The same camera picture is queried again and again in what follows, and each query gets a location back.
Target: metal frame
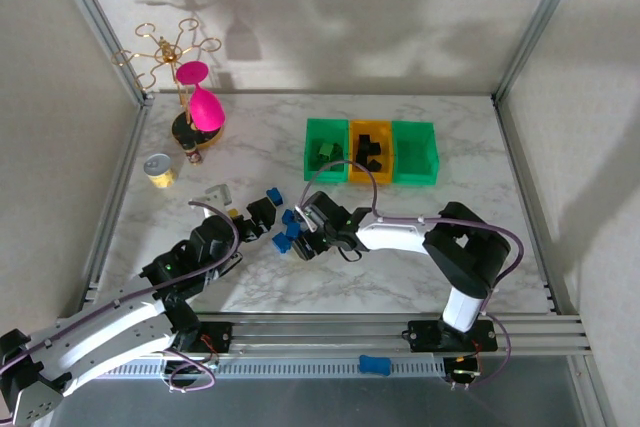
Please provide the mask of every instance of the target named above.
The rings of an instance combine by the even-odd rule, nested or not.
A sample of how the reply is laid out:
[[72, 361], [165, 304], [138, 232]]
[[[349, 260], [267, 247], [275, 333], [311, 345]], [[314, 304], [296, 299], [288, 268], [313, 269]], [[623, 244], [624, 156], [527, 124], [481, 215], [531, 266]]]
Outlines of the metal frame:
[[97, 292], [100, 276], [107, 258], [109, 245], [111, 244], [118, 216], [120, 215], [120, 209], [122, 208], [124, 196], [127, 192], [127, 186], [129, 185], [129, 178], [131, 177], [131, 172], [133, 170], [136, 151], [138, 150], [140, 138], [144, 131], [144, 125], [147, 117], [149, 116], [149, 111], [151, 110], [152, 105], [153, 97], [147, 96], [145, 103], [136, 114], [129, 139], [122, 149], [120, 160], [116, 166], [116, 171], [111, 179], [111, 185], [109, 186], [109, 192], [107, 193], [107, 202], [100, 214], [98, 227], [96, 229], [93, 242], [91, 243], [87, 262], [85, 263], [85, 288], [83, 290], [82, 298], [77, 306], [77, 310], [81, 310], [84, 304], [93, 303], [95, 300], [95, 294]]
[[542, 32], [544, 32], [559, 3], [560, 0], [540, 0], [524, 35], [520, 39], [518, 48], [494, 93], [496, 102], [502, 102], [509, 94], [511, 87], [513, 87], [518, 75], [522, 72], [527, 60], [529, 60], [531, 52], [533, 52]]
[[[89, 27], [96, 35], [103, 49], [106, 51], [108, 58], [111, 58], [115, 52], [122, 50], [120, 41], [116, 37], [111, 24], [107, 20], [107, 16], [102, 11], [98, 0], [75, 0], [82, 14], [84, 15]], [[118, 77], [123, 81], [127, 92], [137, 105], [144, 105], [145, 95], [136, 87], [136, 74], [130, 65], [115, 69]]]
[[[111, 55], [121, 46], [97, 0], [76, 0], [105, 51]], [[520, 198], [526, 211], [528, 228], [534, 240], [534, 249], [543, 271], [541, 275], [550, 289], [551, 300], [558, 313], [569, 309], [560, 299], [556, 282], [545, 268], [544, 256], [539, 250], [535, 218], [532, 217], [531, 197], [527, 195], [521, 179], [521, 168], [513, 152], [512, 139], [504, 128], [501, 105], [522, 71], [542, 32], [549, 23], [560, 0], [541, 0], [500, 84], [493, 94], [500, 131], [509, 160], [518, 181]], [[86, 300], [93, 299], [93, 289], [100, 280], [107, 250], [129, 181], [135, 152], [148, 116], [152, 98], [147, 98], [135, 84], [135, 72], [130, 68], [118, 69], [124, 85], [140, 111], [136, 116], [128, 143], [114, 175], [107, 203], [86, 264]], [[372, 315], [293, 315], [293, 314], [203, 314], [205, 321], [232, 321], [234, 343], [228, 359], [335, 358], [352, 356], [355, 352], [389, 355], [407, 358], [412, 355], [408, 344], [398, 338], [398, 330], [406, 327], [408, 320], [433, 319], [427, 314], [372, 314]], [[585, 422], [589, 426], [615, 425], [607, 403], [606, 394], [599, 380], [584, 328], [577, 315], [505, 315], [501, 317], [514, 342], [513, 355], [561, 355], [566, 356], [574, 373], [574, 385], [581, 403]], [[504, 338], [498, 334], [499, 345]], [[504, 350], [493, 355], [504, 355]]]
[[[202, 322], [231, 322], [229, 358], [357, 358], [416, 356], [401, 337], [411, 320], [438, 320], [434, 314], [199, 314]], [[500, 316], [513, 355], [590, 355], [578, 315]], [[503, 356], [506, 339], [496, 331]], [[461, 352], [447, 354], [455, 357]]]
[[[391, 360], [390, 377], [444, 377], [445, 375], [444, 361], [434, 358], [430, 354], [393, 357]], [[181, 362], [181, 359], [172, 355], [138, 359], [103, 374], [100, 379], [157, 380], [164, 374], [167, 361]], [[346, 359], [251, 359], [221, 356], [220, 364], [214, 368], [216, 380], [357, 379], [362, 377], [358, 357]], [[178, 374], [177, 378], [195, 379], [197, 377], [198, 374], [187, 373]]]
[[502, 141], [504, 143], [505, 149], [507, 151], [507, 157], [509, 159], [509, 165], [511, 166], [511, 172], [513, 173], [514, 178], [516, 179], [516, 184], [518, 185], [518, 197], [520, 199], [520, 204], [525, 212], [525, 221], [527, 224], [527, 230], [529, 231], [529, 235], [533, 239], [531, 243], [533, 246], [533, 253], [536, 257], [536, 261], [538, 264], [538, 270], [540, 272], [540, 277], [544, 282], [544, 287], [548, 289], [548, 300], [553, 303], [552, 312], [558, 314], [577, 314], [571, 300], [569, 299], [569, 294], [567, 292], [566, 287], [564, 287], [564, 280], [561, 276], [548, 268], [548, 263], [546, 262], [546, 255], [542, 249], [543, 243], [541, 242], [541, 227], [540, 225], [544, 224], [544, 219], [539, 219], [535, 214], [534, 205], [536, 205], [536, 196], [530, 189], [527, 187], [528, 183], [525, 181], [524, 174], [525, 168], [521, 165], [520, 155], [515, 151], [515, 144], [517, 143], [517, 139], [512, 134], [514, 129], [510, 129], [505, 125], [504, 112], [501, 108], [501, 105], [494, 101], [496, 120], [498, 122], [498, 128], [500, 130], [500, 135], [502, 136]]

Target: blue clip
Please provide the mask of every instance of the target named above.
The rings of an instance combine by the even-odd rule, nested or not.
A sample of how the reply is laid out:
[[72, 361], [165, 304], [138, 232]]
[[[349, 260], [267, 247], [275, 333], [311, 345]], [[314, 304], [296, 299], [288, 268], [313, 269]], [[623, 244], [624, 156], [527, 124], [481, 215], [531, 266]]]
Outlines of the blue clip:
[[282, 195], [280, 195], [280, 192], [275, 187], [267, 190], [267, 197], [271, 199], [271, 202], [273, 202], [273, 205], [276, 207], [282, 205]]
[[293, 241], [300, 235], [300, 224], [297, 222], [291, 222], [287, 225], [287, 232], [285, 234], [287, 239]]
[[277, 234], [272, 241], [281, 254], [286, 254], [291, 249], [291, 241], [282, 232]]
[[388, 377], [391, 375], [391, 359], [389, 357], [360, 356], [361, 374], [378, 374]]
[[289, 225], [291, 222], [295, 222], [296, 216], [294, 215], [291, 209], [287, 209], [282, 214], [282, 223], [284, 225]]

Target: marble surface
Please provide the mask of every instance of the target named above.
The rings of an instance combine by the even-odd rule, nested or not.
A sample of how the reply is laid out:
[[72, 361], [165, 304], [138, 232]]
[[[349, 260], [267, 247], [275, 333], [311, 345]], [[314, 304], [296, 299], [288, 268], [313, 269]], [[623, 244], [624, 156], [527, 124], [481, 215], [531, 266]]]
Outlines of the marble surface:
[[[435, 215], [450, 200], [467, 204], [485, 221], [516, 232], [524, 241], [522, 265], [503, 281], [490, 310], [548, 312], [523, 212], [493, 107], [488, 97], [334, 96], [236, 94], [221, 96], [227, 124], [221, 139], [204, 151], [204, 163], [189, 165], [170, 137], [179, 113], [177, 96], [160, 94], [147, 120], [124, 204], [107, 255], [99, 291], [121, 286], [155, 256], [186, 238], [203, 219], [187, 206], [205, 189], [226, 183], [234, 207], [244, 206], [276, 186], [285, 206], [300, 196], [306, 120], [309, 117], [401, 119], [435, 124], [440, 174], [433, 187], [383, 186], [378, 208], [387, 214]], [[143, 172], [145, 159], [169, 154], [177, 182], [157, 189]], [[319, 184], [352, 210], [369, 205], [371, 188], [358, 184]], [[281, 255], [271, 238], [241, 246], [244, 261], [203, 292], [199, 312], [440, 312], [449, 284], [424, 255], [396, 251], [365, 254], [346, 263], [335, 252], [303, 262]]]

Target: gold can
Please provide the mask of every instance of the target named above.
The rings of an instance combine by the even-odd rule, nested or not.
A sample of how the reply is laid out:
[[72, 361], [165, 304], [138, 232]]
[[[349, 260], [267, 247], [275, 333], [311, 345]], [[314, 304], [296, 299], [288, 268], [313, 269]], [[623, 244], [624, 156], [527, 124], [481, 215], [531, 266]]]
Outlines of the gold can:
[[165, 189], [176, 181], [176, 173], [171, 169], [171, 157], [167, 154], [149, 157], [144, 163], [144, 173], [159, 189]]

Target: cable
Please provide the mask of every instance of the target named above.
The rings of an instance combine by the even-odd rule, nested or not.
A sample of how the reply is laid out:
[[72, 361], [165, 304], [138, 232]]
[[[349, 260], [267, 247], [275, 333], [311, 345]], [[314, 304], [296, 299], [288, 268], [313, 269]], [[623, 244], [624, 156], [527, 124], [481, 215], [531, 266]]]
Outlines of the cable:
[[507, 332], [507, 329], [505, 328], [504, 324], [500, 320], [498, 320], [498, 318], [495, 315], [489, 314], [487, 312], [485, 312], [484, 315], [486, 315], [491, 320], [493, 320], [493, 322], [497, 324], [498, 327], [500, 327], [500, 330], [502, 330], [502, 333], [504, 334], [504, 338], [507, 342], [507, 348], [506, 348], [507, 356], [504, 358], [504, 360], [500, 364], [500, 367], [498, 367], [494, 372], [492, 372], [491, 374], [489, 374], [484, 378], [481, 378], [480, 380], [476, 380], [475, 382], [473, 382], [470, 385], [470, 387], [473, 387], [473, 388], [476, 388], [479, 385], [486, 384], [487, 382], [490, 382], [493, 379], [495, 379], [498, 375], [500, 375], [500, 373], [504, 370], [504, 368], [507, 366], [507, 364], [511, 360], [511, 336], [509, 335], [509, 332]]
[[[296, 205], [296, 210], [298, 212], [300, 212], [301, 214], [303, 213], [302, 209], [304, 209], [304, 207], [305, 207], [304, 203], [305, 203], [305, 200], [306, 200], [307, 192], [311, 188], [311, 185], [313, 185], [313, 183], [318, 178], [318, 175], [320, 175], [325, 170], [330, 169], [334, 165], [339, 165], [339, 164], [350, 164], [350, 165], [353, 165], [353, 166], [359, 168], [360, 170], [362, 170], [363, 172], [365, 172], [369, 176], [369, 179], [371, 180], [371, 185], [373, 187], [373, 199], [371, 201], [371, 213], [375, 217], [377, 217], [380, 221], [396, 222], [396, 223], [399, 223], [399, 224], [414, 224], [414, 223], [438, 224], [438, 223], [444, 223], [444, 224], [451, 224], [451, 225], [461, 225], [461, 226], [464, 226], [464, 227], [474, 227], [474, 228], [477, 228], [477, 229], [484, 229], [484, 230], [489, 230], [489, 231], [492, 231], [492, 232], [497, 232], [497, 233], [505, 235], [505, 236], [509, 237], [511, 240], [513, 240], [513, 242], [518, 247], [518, 254], [516, 255], [516, 258], [511, 263], [511, 265], [509, 265], [509, 267], [507, 267], [502, 273], [500, 273], [498, 275], [498, 277], [496, 278], [495, 283], [493, 284], [493, 289], [495, 289], [496, 285], [498, 285], [498, 283], [502, 279], [504, 279], [507, 275], [509, 275], [511, 272], [513, 272], [516, 269], [516, 267], [518, 267], [518, 265], [520, 265], [520, 262], [522, 262], [522, 258], [524, 257], [524, 244], [522, 243], [522, 240], [520, 240], [520, 237], [518, 237], [512, 231], [510, 231], [508, 229], [505, 229], [504, 227], [500, 227], [498, 225], [485, 224], [484, 222], [475, 222], [473, 220], [448, 219], [446, 217], [423, 217], [423, 216], [419, 216], [419, 217], [384, 217], [383, 215], [380, 214], [380, 212], [378, 212], [378, 209], [377, 209], [377, 204], [378, 204], [378, 184], [376, 182], [376, 179], [373, 177], [373, 174], [366, 167], [358, 164], [357, 162], [353, 162], [352, 160], [335, 160], [333, 162], [329, 162], [327, 164], [324, 164], [322, 167], [320, 167], [316, 171], [316, 173], [313, 174], [313, 176], [311, 177], [309, 182], [307, 182], [307, 185], [305, 186], [304, 190], [302, 191], [302, 195], [300, 196], [300, 200], [298, 201], [298, 205]], [[302, 218], [307, 223], [307, 225], [311, 228], [310, 220], [307, 219], [307, 216], [303, 215]], [[482, 303], [482, 307], [481, 307], [480, 310], [484, 310], [486, 308], [487, 304], [489, 303], [489, 299], [490, 298], [491, 298], [491, 293], [487, 296], [487, 298]]]
[[356, 258], [355, 259], [350, 259], [349, 257], [347, 257], [347, 254], [344, 253], [344, 250], [342, 250], [342, 247], [338, 247], [338, 252], [340, 252], [340, 255], [342, 256], [342, 258], [344, 260], [346, 260], [347, 262], [357, 262], [360, 259], [362, 259], [362, 253], [359, 250], [353, 250], [356, 253]]
[[[201, 341], [202, 341], [202, 343], [204, 343], [204, 344], [207, 346], [207, 348], [209, 349], [209, 357], [208, 357], [208, 358], [206, 358], [206, 359], [202, 359], [201, 361], [199, 361], [199, 362], [198, 362], [198, 364], [200, 364], [200, 365], [202, 365], [202, 366], [206, 367], [206, 365], [205, 365], [205, 364], [207, 364], [207, 363], [211, 362], [211, 359], [213, 359], [213, 356], [215, 355], [215, 356], [216, 356], [216, 362], [215, 362], [215, 364], [216, 364], [216, 365], [218, 365], [218, 363], [220, 362], [220, 355], [218, 354], [218, 352], [216, 351], [216, 349], [214, 349], [214, 348], [213, 348], [213, 345], [211, 344], [211, 343], [212, 343], [211, 337], [209, 337], [209, 336], [208, 336], [208, 335], [206, 335], [206, 334], [202, 334], [202, 335], [200, 336], [200, 340], [201, 340]], [[182, 393], [187, 393], [187, 392], [191, 392], [191, 391], [193, 391], [193, 390], [196, 390], [196, 389], [189, 389], [189, 388], [187, 388], [187, 387], [178, 387], [178, 386], [176, 386], [176, 385], [175, 385], [175, 383], [173, 382], [173, 379], [175, 378], [175, 376], [176, 376], [179, 372], [182, 372], [183, 370], [185, 370], [185, 369], [186, 369], [186, 368], [188, 368], [188, 367], [191, 367], [192, 365], [193, 365], [193, 364], [192, 364], [191, 362], [184, 362], [184, 363], [180, 364], [180, 365], [179, 365], [179, 366], [178, 366], [178, 367], [177, 367], [177, 368], [176, 368], [176, 369], [171, 373], [171, 375], [169, 376], [169, 380], [167, 381], [167, 385], [169, 386], [169, 390], [179, 390], [179, 391], [181, 391]]]
[[482, 351], [482, 347], [478, 345], [478, 343], [473, 340], [473, 346], [476, 348], [476, 361], [478, 362], [478, 372], [482, 375], [482, 360], [480, 360], [480, 351]]
[[434, 224], [438, 224], [438, 223], [445, 223], [445, 224], [451, 224], [451, 225], [461, 225], [464, 227], [474, 227], [474, 228], [478, 228], [478, 229], [484, 229], [484, 230], [489, 230], [492, 232], [497, 232], [499, 234], [503, 234], [507, 237], [509, 237], [511, 240], [513, 240], [513, 242], [516, 244], [516, 246], [518, 247], [518, 254], [516, 255], [515, 260], [511, 263], [511, 265], [509, 265], [509, 267], [507, 267], [503, 272], [501, 272], [497, 277], [496, 277], [496, 281], [493, 284], [492, 287], [492, 291], [489, 293], [489, 295], [487, 295], [487, 297], [484, 299], [481, 307], [480, 307], [480, 312], [482, 312], [484, 315], [486, 315], [487, 317], [489, 317], [491, 320], [493, 320], [496, 324], [498, 324], [498, 326], [500, 327], [500, 329], [502, 330], [502, 332], [505, 335], [506, 341], [507, 341], [507, 357], [505, 358], [505, 360], [502, 362], [502, 364], [500, 364], [500, 367], [498, 367], [498, 369], [493, 372], [492, 374], [490, 374], [489, 376], [485, 377], [482, 380], [476, 381], [473, 384], [471, 384], [471, 386], [477, 386], [477, 385], [482, 385], [486, 382], [489, 382], [490, 380], [494, 379], [496, 376], [498, 376], [503, 370], [504, 368], [507, 366], [507, 364], [509, 363], [510, 359], [511, 359], [511, 337], [509, 336], [509, 333], [507, 332], [507, 329], [504, 327], [504, 324], [502, 322], [500, 322], [500, 320], [498, 320], [494, 315], [489, 314], [488, 312], [485, 312], [486, 306], [489, 303], [489, 300], [491, 299], [491, 293], [495, 290], [495, 287], [498, 285], [498, 283], [504, 279], [507, 275], [509, 275], [511, 272], [513, 272], [516, 267], [518, 267], [518, 265], [520, 265], [520, 262], [522, 262], [522, 258], [524, 257], [524, 244], [522, 243], [522, 240], [520, 240], [520, 237], [518, 237], [515, 233], [513, 233], [512, 231], [505, 229], [504, 227], [500, 227], [498, 225], [492, 225], [492, 224], [485, 224], [484, 222], [475, 222], [472, 220], [461, 220], [461, 219], [448, 219], [446, 217], [384, 217], [382, 216], [377, 209], [377, 204], [378, 204], [378, 185], [376, 183], [376, 179], [373, 177], [373, 174], [364, 166], [358, 164], [357, 162], [353, 162], [352, 160], [336, 160], [333, 162], [329, 162], [327, 164], [324, 164], [322, 167], [320, 167], [320, 169], [318, 169], [316, 171], [315, 174], [313, 174], [313, 176], [311, 177], [311, 179], [309, 180], [309, 182], [307, 182], [307, 185], [305, 186], [304, 190], [302, 191], [302, 195], [300, 196], [300, 201], [298, 202], [298, 205], [296, 205], [296, 210], [298, 212], [300, 212], [300, 214], [302, 215], [302, 218], [304, 219], [304, 221], [307, 223], [307, 225], [311, 228], [310, 225], [310, 220], [307, 219], [306, 215], [304, 215], [304, 212], [302, 209], [304, 209], [305, 207], [305, 200], [306, 200], [306, 195], [307, 192], [309, 191], [309, 189], [311, 188], [311, 185], [313, 185], [313, 183], [316, 181], [316, 179], [318, 178], [318, 175], [320, 175], [320, 173], [324, 172], [327, 169], [330, 169], [331, 167], [333, 167], [334, 165], [339, 165], [339, 164], [350, 164], [353, 165], [357, 168], [359, 168], [360, 170], [362, 170], [363, 172], [365, 172], [368, 176], [369, 179], [371, 180], [371, 185], [373, 187], [373, 199], [371, 201], [371, 213], [378, 218], [379, 221], [389, 221], [389, 222], [396, 222], [396, 223], [421, 223], [421, 224], [426, 224], [426, 223], [434, 223]]
[[[184, 360], [184, 364], [182, 364], [180, 367], [178, 367], [176, 370], [174, 370], [171, 373], [171, 376], [169, 377], [169, 388], [170, 389], [175, 389], [175, 390], [179, 390], [182, 393], [187, 393], [187, 392], [196, 392], [198, 390], [206, 390], [209, 389], [211, 387], [213, 387], [214, 385], [216, 385], [216, 376], [213, 373], [213, 371], [207, 367], [206, 365], [203, 365], [200, 362], [197, 362], [193, 359], [190, 359], [189, 357], [187, 357], [186, 355], [184, 355], [181, 352], [178, 352], [175, 349], [166, 349], [165, 350], [166, 353], [168, 354], [173, 354], [173, 355], [177, 355], [178, 357], [180, 357], [182, 360]], [[175, 375], [181, 371], [184, 370], [185, 368], [187, 368], [188, 366], [193, 366], [196, 369], [198, 369], [200, 372], [206, 374], [209, 377], [209, 382], [207, 382], [205, 385], [200, 385], [197, 387], [191, 387], [191, 388], [187, 388], [187, 387], [175, 387], [175, 385], [173, 384], [173, 378], [175, 377]]]
[[[197, 270], [194, 270], [193, 272], [189, 272], [188, 274], [181, 275], [180, 277], [176, 277], [175, 279], [167, 280], [166, 282], [162, 282], [162, 283], [160, 283], [158, 285], [154, 285], [152, 287], [147, 287], [145, 289], [141, 289], [141, 290], [138, 290], [136, 292], [131, 292], [130, 294], [127, 294], [127, 295], [123, 295], [122, 297], [103, 305], [99, 309], [96, 309], [95, 311], [93, 311], [90, 314], [88, 314], [86, 317], [83, 317], [82, 319], [79, 319], [79, 320], [75, 321], [74, 323], [68, 325], [64, 329], [61, 329], [59, 332], [56, 332], [54, 335], [52, 335], [48, 339], [43, 340], [42, 342], [34, 345], [30, 349], [22, 351], [16, 357], [14, 357], [9, 362], [7, 362], [2, 367], [0, 367], [0, 377], [2, 376], [2, 374], [4, 374], [7, 370], [9, 370], [14, 365], [18, 364], [19, 362], [21, 362], [22, 360], [24, 360], [28, 356], [34, 354], [35, 352], [38, 352], [39, 350], [41, 350], [45, 346], [45, 343], [47, 341], [54, 342], [56, 340], [61, 339], [62, 337], [64, 337], [68, 333], [73, 332], [78, 327], [86, 324], [87, 322], [92, 321], [93, 319], [95, 319], [96, 317], [99, 317], [100, 315], [104, 314], [108, 310], [118, 308], [121, 303], [127, 302], [127, 301], [135, 299], [137, 297], [142, 297], [143, 295], [147, 295], [147, 294], [149, 294], [151, 292], [156, 292], [158, 290], [166, 289], [167, 287], [171, 287], [172, 285], [175, 285], [175, 284], [177, 284], [179, 282], [183, 282], [185, 280], [192, 279], [194, 277], [198, 277], [199, 275], [202, 275], [202, 274], [204, 274], [204, 273], [206, 273], [206, 272], [208, 272], [208, 271], [210, 271], [212, 269], [215, 269], [216, 267], [224, 264], [227, 260], [229, 260], [231, 258], [231, 256], [233, 256], [233, 254], [235, 254], [235, 252], [238, 250], [238, 246], [240, 245], [240, 234], [239, 234], [238, 229], [236, 228], [235, 224], [222, 211], [220, 211], [220, 210], [216, 209], [215, 207], [212, 207], [212, 206], [210, 206], [208, 204], [205, 204], [203, 202], [197, 202], [195, 200], [189, 201], [188, 204], [189, 205], [194, 205], [194, 206], [197, 206], [197, 207], [202, 207], [202, 208], [205, 208], [205, 209], [213, 212], [214, 214], [220, 216], [229, 225], [229, 227], [231, 227], [231, 231], [233, 232], [233, 244], [231, 245], [231, 248], [229, 249], [229, 251], [221, 259], [213, 261], [213, 262], [210, 262], [207, 265], [205, 265], [204, 267], [201, 267], [201, 268], [199, 268]], [[12, 417], [10, 419], [2, 419], [2, 420], [0, 420], [0, 425], [11, 425], [12, 422], [13, 422], [12, 419], [13, 419], [13, 415], [12, 415]]]

